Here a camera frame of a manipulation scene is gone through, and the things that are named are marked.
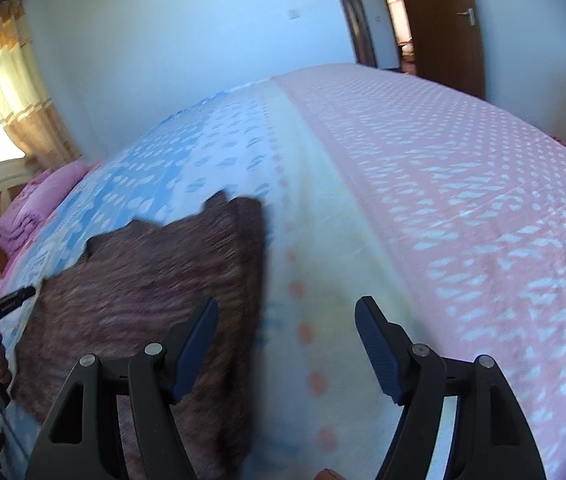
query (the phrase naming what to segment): brown fuzzy cloth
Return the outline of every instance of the brown fuzzy cloth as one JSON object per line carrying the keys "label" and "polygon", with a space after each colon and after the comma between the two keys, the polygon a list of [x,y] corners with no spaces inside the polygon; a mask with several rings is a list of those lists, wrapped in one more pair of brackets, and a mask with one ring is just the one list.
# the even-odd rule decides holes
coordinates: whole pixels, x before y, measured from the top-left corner
{"label": "brown fuzzy cloth", "polygon": [[[263,257],[260,203],[227,202],[222,192],[199,215],[163,228],[132,221],[90,238],[79,263],[42,285],[16,346],[13,397],[43,422],[82,355],[132,355],[160,341],[209,294],[219,305],[218,330],[193,391],[173,413],[198,477],[234,478],[252,436],[250,361]],[[119,417],[130,478],[144,478],[124,399]]]}

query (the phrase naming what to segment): bed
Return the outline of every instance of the bed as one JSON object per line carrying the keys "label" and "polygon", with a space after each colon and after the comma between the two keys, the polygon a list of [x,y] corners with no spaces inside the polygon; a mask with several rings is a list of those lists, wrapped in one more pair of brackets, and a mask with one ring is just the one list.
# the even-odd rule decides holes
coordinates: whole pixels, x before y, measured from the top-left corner
{"label": "bed", "polygon": [[[566,149],[478,99],[409,75],[327,65],[222,92],[88,174],[0,294],[73,264],[93,235],[167,223],[219,189],[264,203],[258,426],[246,479],[374,478],[400,408],[354,326],[372,295],[440,355],[496,358],[551,480],[566,480]],[[33,302],[0,324],[14,345]],[[454,400],[430,478],[441,478]],[[38,427],[13,402],[29,452]],[[10,439],[4,463],[26,463]]]}

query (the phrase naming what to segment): curtain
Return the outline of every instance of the curtain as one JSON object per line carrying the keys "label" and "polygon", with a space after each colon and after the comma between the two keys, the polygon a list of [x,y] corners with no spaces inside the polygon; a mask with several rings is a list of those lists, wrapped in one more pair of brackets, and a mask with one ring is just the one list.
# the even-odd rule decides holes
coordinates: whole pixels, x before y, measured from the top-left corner
{"label": "curtain", "polygon": [[0,124],[27,156],[46,168],[80,151],[51,101],[34,61],[22,0],[0,4]]}

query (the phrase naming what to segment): black clamp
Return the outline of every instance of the black clamp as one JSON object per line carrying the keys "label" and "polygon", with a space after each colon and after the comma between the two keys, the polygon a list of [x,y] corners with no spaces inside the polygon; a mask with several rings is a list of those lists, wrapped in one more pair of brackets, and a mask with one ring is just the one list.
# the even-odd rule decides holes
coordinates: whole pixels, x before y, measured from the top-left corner
{"label": "black clamp", "polygon": [[413,344],[369,296],[354,318],[383,393],[404,406],[376,480],[425,480],[444,397],[458,398],[444,480],[545,480],[525,415],[492,357],[469,363]]}
{"label": "black clamp", "polygon": [[218,304],[205,298],[161,343],[135,355],[80,358],[34,446],[26,480],[127,480],[116,396],[129,396],[148,480],[196,480],[169,405],[188,394],[218,325]]}

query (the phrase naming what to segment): wooden door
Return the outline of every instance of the wooden door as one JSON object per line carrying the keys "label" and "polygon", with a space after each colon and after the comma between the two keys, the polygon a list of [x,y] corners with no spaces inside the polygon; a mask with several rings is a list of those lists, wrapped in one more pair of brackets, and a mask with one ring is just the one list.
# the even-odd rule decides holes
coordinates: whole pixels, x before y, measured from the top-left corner
{"label": "wooden door", "polygon": [[343,10],[348,19],[349,33],[354,42],[356,60],[360,64],[377,67],[376,54],[372,44],[365,10],[361,0],[342,0]]}
{"label": "wooden door", "polygon": [[479,13],[474,0],[404,0],[418,76],[485,98]]}

